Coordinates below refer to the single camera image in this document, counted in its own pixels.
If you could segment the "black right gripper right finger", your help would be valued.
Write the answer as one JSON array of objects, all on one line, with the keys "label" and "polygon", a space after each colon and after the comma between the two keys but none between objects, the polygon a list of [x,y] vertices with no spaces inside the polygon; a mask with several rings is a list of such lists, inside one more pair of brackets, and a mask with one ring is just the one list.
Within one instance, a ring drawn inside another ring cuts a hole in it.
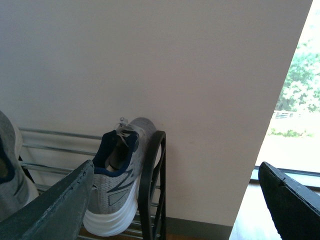
[{"label": "black right gripper right finger", "polygon": [[320,196],[278,168],[262,162],[258,180],[275,228],[283,240],[320,238]]}]

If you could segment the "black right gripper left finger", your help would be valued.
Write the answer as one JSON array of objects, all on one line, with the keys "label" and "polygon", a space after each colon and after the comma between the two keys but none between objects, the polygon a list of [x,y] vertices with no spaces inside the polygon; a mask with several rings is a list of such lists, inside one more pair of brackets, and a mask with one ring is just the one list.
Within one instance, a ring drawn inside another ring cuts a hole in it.
[{"label": "black right gripper left finger", "polygon": [[94,177],[91,160],[0,223],[2,240],[75,240],[86,213]]}]

